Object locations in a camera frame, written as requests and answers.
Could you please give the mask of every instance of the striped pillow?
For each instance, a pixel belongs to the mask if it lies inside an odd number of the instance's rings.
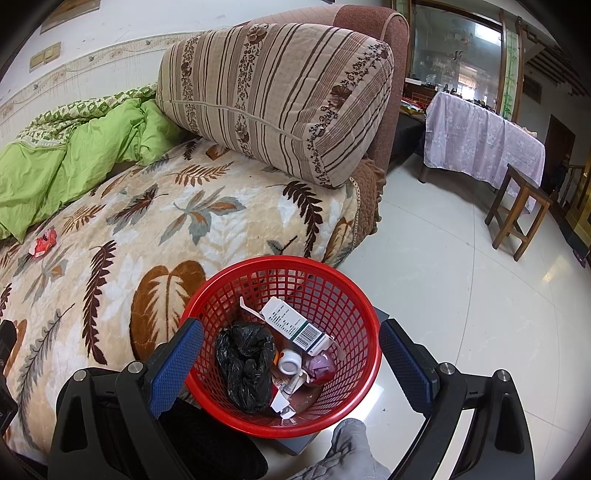
[[[343,184],[390,96],[382,41],[344,28],[256,24],[164,55],[156,101],[180,127],[325,187]]]

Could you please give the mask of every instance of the white tablecloth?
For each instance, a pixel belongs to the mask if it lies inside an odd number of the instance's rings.
[[[521,128],[455,95],[439,92],[427,108],[424,161],[427,167],[461,171],[499,188],[510,163],[540,186],[542,143]],[[507,192],[516,197],[511,180]],[[531,212],[535,200],[525,208]]]

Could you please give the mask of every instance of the metal screw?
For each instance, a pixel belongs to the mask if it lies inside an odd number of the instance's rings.
[[[456,367],[454,367],[449,362],[443,362],[441,365],[439,365],[439,370],[441,370],[442,373],[446,375],[453,375],[454,373],[456,373]]]
[[[76,373],[74,373],[73,378],[77,382],[83,381],[86,378],[86,370],[78,370]]]
[[[144,364],[142,362],[132,362],[127,367],[130,374],[138,374],[142,371]]]
[[[496,376],[499,377],[503,382],[508,382],[509,380],[511,380],[511,375],[507,370],[499,370],[496,373]]]

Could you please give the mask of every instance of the wooden door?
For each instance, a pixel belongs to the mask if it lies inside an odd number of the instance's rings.
[[[544,186],[549,184],[548,180],[554,174],[556,167],[565,159],[570,161],[574,146],[574,133],[554,115],[550,115],[550,124],[548,125],[548,133],[546,133],[544,146],[546,149],[546,159],[544,163],[544,174],[542,176],[542,188],[547,190]]]

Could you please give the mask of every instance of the doorway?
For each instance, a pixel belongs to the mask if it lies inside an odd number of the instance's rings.
[[[567,163],[570,161],[570,156],[573,153],[574,133],[554,115],[550,115],[550,124],[548,125],[544,146],[546,160],[541,187],[546,193],[551,194],[557,186],[557,182],[561,183],[557,177],[564,180],[564,175],[566,175],[566,168],[561,164],[564,160]]]

